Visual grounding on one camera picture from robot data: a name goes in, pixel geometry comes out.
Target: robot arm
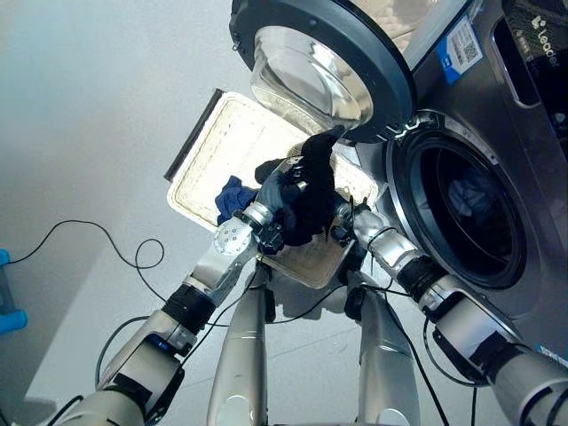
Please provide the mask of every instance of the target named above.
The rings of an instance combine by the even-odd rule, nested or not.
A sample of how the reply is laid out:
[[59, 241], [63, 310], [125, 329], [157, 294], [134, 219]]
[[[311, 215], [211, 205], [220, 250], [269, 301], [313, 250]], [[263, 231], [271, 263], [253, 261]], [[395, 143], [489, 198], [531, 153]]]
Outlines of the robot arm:
[[527, 347], [494, 306], [368, 208], [343, 209], [343, 221], [436, 325], [434, 340], [458, 370], [491, 385], [513, 424], [568, 424], [564, 367]]
[[195, 345], [196, 335], [229, 295], [243, 266], [258, 250], [281, 248], [280, 228], [271, 222], [272, 212], [255, 201], [220, 225], [180, 288], [110, 361], [97, 391], [58, 424], [139, 426], [160, 421], [184, 378], [179, 357]]

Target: label sticker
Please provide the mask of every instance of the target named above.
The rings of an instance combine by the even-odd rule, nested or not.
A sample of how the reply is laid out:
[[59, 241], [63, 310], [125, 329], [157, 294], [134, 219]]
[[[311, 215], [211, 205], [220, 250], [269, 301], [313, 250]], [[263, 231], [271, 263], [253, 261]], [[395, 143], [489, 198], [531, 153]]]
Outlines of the label sticker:
[[566, 368], [568, 368], [568, 361], [562, 357], [560, 357], [559, 355], [556, 355], [553, 351], [548, 350], [547, 348], [545, 348], [544, 346], [542, 346], [541, 344], [538, 344], [536, 346], [536, 350], [538, 352], [540, 352], [542, 355], [546, 355], [549, 358], [552, 358], [554, 361], [556, 361], [558, 364], [565, 366]]
[[448, 84], [454, 84], [483, 58], [468, 16], [464, 16], [436, 47]]

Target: barcode sticker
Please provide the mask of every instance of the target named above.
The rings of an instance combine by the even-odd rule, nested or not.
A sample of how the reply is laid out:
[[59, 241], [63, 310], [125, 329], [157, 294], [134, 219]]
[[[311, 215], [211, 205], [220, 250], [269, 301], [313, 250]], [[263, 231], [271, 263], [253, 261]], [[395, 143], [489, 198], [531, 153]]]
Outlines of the barcode sticker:
[[469, 18], [464, 16], [436, 47], [448, 83], [453, 84], [483, 58]]

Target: laundry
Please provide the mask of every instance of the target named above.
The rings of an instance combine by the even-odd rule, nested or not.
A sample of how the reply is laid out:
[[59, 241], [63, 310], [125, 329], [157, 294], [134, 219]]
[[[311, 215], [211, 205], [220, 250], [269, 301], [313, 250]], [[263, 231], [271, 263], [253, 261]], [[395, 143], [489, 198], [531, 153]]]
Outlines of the laundry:
[[244, 210], [254, 201], [257, 193], [257, 190], [243, 186], [238, 177], [230, 176], [221, 193], [215, 197], [215, 204], [220, 212], [217, 225], [229, 220], [235, 210]]
[[[329, 165], [332, 146], [345, 133], [343, 126], [308, 138], [302, 146], [301, 177], [307, 186], [288, 205], [275, 213], [275, 221], [282, 225], [282, 238], [289, 246], [302, 246], [313, 235], [326, 232], [331, 226], [334, 211], [335, 179]], [[258, 166], [255, 179], [263, 184], [283, 159], [270, 160]]]
[[448, 195], [462, 217], [472, 217], [477, 225], [485, 223], [493, 213], [494, 185], [476, 169], [469, 167], [462, 179], [454, 180]]

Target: gray floor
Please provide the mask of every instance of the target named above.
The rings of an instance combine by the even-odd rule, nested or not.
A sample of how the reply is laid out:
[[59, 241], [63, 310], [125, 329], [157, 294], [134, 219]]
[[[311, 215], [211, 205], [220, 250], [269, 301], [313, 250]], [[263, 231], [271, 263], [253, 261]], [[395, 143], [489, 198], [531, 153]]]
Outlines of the gray floor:
[[[0, 247], [20, 257], [65, 218], [100, 222], [130, 259], [143, 239], [157, 237], [166, 257], [146, 276], [168, 294], [210, 235], [168, 207], [162, 174], [215, 87], [249, 94], [249, 71], [231, 50], [230, 2], [0, 0], [0, 8]], [[156, 253], [148, 246], [142, 261]], [[58, 229], [6, 271], [29, 316], [26, 329], [0, 336], [0, 407], [20, 424], [45, 423], [75, 394], [92, 392], [111, 331], [159, 306], [86, 225]], [[471, 390], [435, 372], [420, 341], [421, 314], [407, 300], [391, 301], [451, 424], [469, 424]], [[269, 326], [267, 335], [272, 422], [355, 418], [354, 322], [324, 310], [318, 321]], [[162, 424], [204, 423], [222, 339], [215, 330], [195, 353]], [[417, 382], [422, 424], [439, 424]], [[477, 424], [505, 423], [489, 390], [480, 391], [477, 416]]]

